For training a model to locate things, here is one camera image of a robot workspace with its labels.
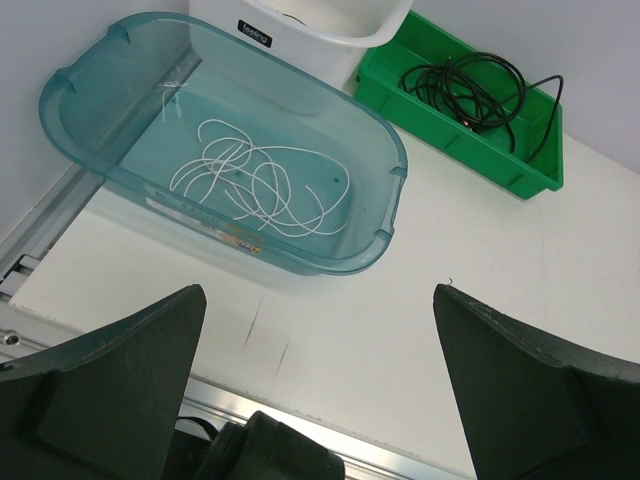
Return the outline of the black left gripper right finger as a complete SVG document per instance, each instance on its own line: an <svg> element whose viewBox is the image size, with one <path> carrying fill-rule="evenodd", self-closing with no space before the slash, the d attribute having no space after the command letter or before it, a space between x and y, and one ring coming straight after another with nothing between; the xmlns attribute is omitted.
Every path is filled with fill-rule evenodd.
<svg viewBox="0 0 640 480"><path fill-rule="evenodd" d="M433 309L477 478L638 478L638 364L451 285L436 287Z"/></svg>

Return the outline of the white plastic basin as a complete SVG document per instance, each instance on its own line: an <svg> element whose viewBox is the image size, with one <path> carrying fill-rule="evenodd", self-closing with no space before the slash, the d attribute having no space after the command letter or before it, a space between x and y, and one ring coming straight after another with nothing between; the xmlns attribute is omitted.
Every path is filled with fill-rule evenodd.
<svg viewBox="0 0 640 480"><path fill-rule="evenodd" d="M412 6L408 0L191 1L189 15L342 88L368 50L394 37Z"/></svg>

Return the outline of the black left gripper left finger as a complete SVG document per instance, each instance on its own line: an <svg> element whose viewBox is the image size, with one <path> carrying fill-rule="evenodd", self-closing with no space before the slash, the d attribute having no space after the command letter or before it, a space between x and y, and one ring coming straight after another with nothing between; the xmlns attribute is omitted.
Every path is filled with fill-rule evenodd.
<svg viewBox="0 0 640 480"><path fill-rule="evenodd" d="M2 478L161 478L206 305L187 286L2 363Z"/></svg>

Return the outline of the teal translucent plastic bin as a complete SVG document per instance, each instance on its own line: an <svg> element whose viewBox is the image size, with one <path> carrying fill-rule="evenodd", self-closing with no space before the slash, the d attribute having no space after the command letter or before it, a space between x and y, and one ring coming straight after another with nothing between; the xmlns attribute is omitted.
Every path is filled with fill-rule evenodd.
<svg viewBox="0 0 640 480"><path fill-rule="evenodd" d="M112 24L39 101L64 156L124 198L302 275L387 250L406 150L379 114L193 17Z"/></svg>

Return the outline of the aluminium mounting rail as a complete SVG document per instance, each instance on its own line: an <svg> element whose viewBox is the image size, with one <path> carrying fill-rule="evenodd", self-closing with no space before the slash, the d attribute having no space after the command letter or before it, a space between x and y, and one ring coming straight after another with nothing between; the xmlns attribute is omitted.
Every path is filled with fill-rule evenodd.
<svg viewBox="0 0 640 480"><path fill-rule="evenodd" d="M1 244L1 359L13 360L69 340L73 331L39 314L18 310L9 301L99 190L98 182L71 168ZM349 479L456 479L457 474L388 445L329 425L299 412L239 393L210 380L189 379L180 413L222 427L245 423L256 411L284 422L328 447L345 463Z"/></svg>

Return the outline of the green plastic tray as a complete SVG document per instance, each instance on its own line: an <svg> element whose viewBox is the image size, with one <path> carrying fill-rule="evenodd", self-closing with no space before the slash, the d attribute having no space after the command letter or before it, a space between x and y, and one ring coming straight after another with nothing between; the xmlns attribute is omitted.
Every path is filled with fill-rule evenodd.
<svg viewBox="0 0 640 480"><path fill-rule="evenodd" d="M357 81L358 100L510 193L563 187L561 96L419 14L365 55Z"/></svg>

